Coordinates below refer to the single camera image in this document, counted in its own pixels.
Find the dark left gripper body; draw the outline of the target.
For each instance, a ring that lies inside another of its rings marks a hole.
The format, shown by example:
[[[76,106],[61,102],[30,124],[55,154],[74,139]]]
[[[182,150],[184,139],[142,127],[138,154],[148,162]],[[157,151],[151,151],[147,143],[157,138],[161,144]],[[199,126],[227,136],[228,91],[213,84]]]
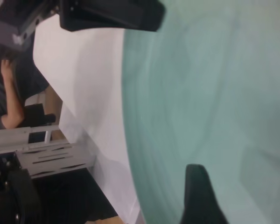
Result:
[[[39,23],[55,14],[57,0],[0,0],[0,45],[26,50]]]

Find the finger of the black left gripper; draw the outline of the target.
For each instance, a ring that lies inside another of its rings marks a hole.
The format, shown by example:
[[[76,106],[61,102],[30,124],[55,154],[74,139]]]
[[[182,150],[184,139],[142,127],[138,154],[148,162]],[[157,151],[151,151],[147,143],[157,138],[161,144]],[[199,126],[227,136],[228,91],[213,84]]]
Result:
[[[70,32],[91,28],[157,31],[166,12],[158,0],[60,0],[60,27]]]

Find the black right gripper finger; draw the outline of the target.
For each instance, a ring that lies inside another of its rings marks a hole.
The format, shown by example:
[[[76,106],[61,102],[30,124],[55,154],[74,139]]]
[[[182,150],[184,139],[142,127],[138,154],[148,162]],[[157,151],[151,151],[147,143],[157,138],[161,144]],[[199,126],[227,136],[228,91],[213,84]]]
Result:
[[[184,211],[181,224],[227,224],[206,168],[189,164],[185,174]]]

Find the person's hand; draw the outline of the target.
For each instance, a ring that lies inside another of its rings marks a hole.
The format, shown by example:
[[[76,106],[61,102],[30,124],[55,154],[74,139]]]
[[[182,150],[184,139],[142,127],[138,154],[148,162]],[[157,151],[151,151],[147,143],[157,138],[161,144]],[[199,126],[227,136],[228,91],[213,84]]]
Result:
[[[1,75],[4,80],[12,80],[13,75],[13,64],[8,59],[1,60],[1,67],[0,67]]]

